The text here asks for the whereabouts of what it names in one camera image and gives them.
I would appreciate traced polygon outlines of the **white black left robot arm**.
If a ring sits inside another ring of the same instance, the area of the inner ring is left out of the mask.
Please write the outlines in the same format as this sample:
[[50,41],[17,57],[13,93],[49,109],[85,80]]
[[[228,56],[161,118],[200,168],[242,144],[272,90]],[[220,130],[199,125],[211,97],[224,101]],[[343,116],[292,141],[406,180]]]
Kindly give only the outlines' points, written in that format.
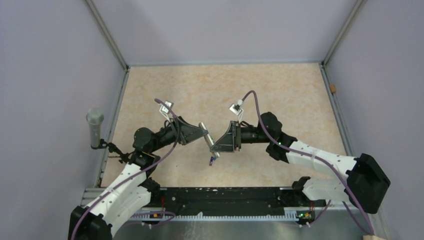
[[70,216],[68,239],[111,240],[118,230],[142,207],[154,207],[160,202],[157,186],[149,174],[164,160],[153,153],[163,147],[187,145],[204,138],[209,147],[215,141],[204,123],[198,126],[181,117],[171,118],[158,132],[141,127],[133,136],[132,153],[122,153],[114,144],[106,147],[125,164],[118,177],[85,207],[76,207]]

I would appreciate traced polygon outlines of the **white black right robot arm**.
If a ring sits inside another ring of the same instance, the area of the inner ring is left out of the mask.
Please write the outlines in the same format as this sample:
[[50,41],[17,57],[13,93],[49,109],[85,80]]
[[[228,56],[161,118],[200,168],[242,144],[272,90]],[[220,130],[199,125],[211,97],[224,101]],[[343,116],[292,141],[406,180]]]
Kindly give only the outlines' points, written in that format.
[[303,176],[292,184],[293,200],[307,206],[315,200],[349,201],[367,214],[376,214],[391,182],[374,157],[330,153],[282,131],[282,123],[271,112],[261,114],[257,126],[231,121],[217,140],[207,140],[212,153],[233,153],[242,144],[267,143],[266,152],[276,161],[299,165],[331,176]]

